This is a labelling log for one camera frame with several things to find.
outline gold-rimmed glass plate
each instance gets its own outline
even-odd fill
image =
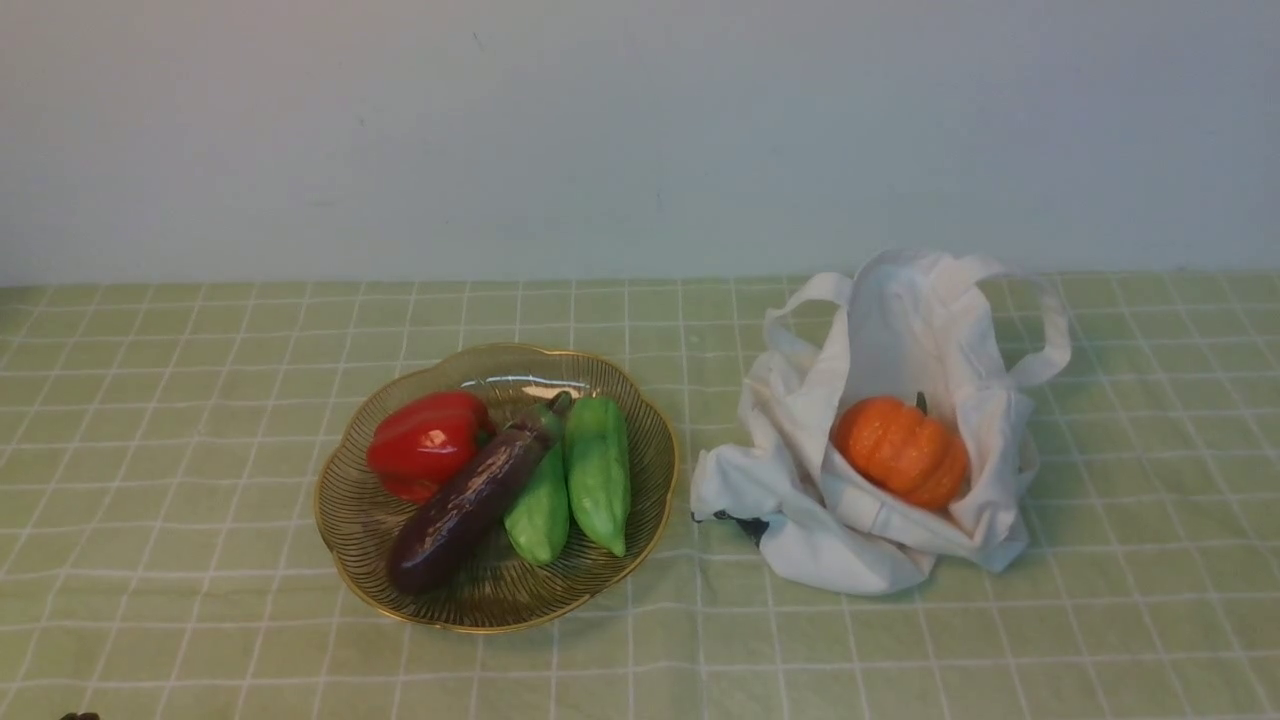
[[[613,556],[571,523],[559,557],[538,568],[516,555],[498,523],[444,588],[424,596],[396,591],[387,579],[387,553],[413,506],[383,489],[365,451],[378,424],[394,410],[430,392],[457,388],[479,396],[498,427],[559,391],[616,400],[627,420],[631,464],[626,556]],[[518,630],[579,607],[649,555],[671,512],[677,468],[671,423],[612,363],[580,352],[484,345],[397,378],[360,406],[320,473],[316,525],[348,588],[381,612],[452,630]]]

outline white cloth bag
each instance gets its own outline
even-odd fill
[[[978,287],[1025,278],[1039,290],[1044,348],[1005,369]],[[836,311],[823,347],[782,319],[801,302]],[[1053,288],[983,256],[887,251],[854,279],[814,275],[781,310],[764,315],[767,351],[742,383],[739,419],[754,447],[699,455],[690,505],[695,521],[759,519],[774,573],[852,594],[884,594],[923,582],[938,555],[1000,571],[1028,542],[1018,500],[1039,468],[1027,436],[1041,384],[1071,356],[1068,315]],[[950,516],[902,502],[859,475],[829,443],[840,413],[858,400],[923,392],[931,416],[957,428],[970,459],[969,489]]]

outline table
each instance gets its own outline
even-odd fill
[[[804,278],[0,291],[0,716],[104,720],[1263,717],[1280,712],[1280,275],[1065,274],[1032,547],[841,597],[689,521],[567,618],[393,621],[316,534],[361,400],[465,347],[625,365],[689,464],[741,442],[760,320]],[[1009,359],[1033,299],[984,286]],[[824,336],[829,309],[796,331]]]

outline purple eggplant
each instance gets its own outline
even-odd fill
[[[522,411],[410,515],[387,564],[396,589],[421,594],[453,578],[564,436],[572,404],[570,393],[559,392]]]

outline pumpkin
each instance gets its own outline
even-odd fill
[[[959,434],[896,397],[860,400],[845,410],[831,442],[860,475],[904,501],[942,510],[960,493],[969,452]]]

